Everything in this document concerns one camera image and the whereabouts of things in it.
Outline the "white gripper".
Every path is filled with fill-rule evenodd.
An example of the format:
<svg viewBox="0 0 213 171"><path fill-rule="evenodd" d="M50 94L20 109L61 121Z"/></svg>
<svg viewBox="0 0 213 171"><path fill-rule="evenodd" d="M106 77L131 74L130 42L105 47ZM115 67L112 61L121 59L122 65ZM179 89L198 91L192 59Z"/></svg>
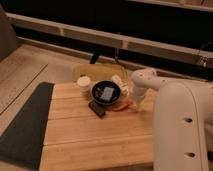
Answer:
<svg viewBox="0 0 213 171"><path fill-rule="evenodd" d="M133 98L133 101L134 101L134 108L137 111L142 110L145 97L146 97L146 94L143 94L143 95L133 94L132 95L132 98Z"/></svg>

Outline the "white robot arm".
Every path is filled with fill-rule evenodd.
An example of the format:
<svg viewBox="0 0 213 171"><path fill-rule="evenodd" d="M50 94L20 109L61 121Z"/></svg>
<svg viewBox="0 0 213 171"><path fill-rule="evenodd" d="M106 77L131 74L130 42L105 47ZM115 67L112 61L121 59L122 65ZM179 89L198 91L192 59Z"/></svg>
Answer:
<svg viewBox="0 0 213 171"><path fill-rule="evenodd" d="M205 132L213 122L213 82L160 77L152 68L134 71L131 80L135 99L157 92L154 171L210 171Z"/></svg>

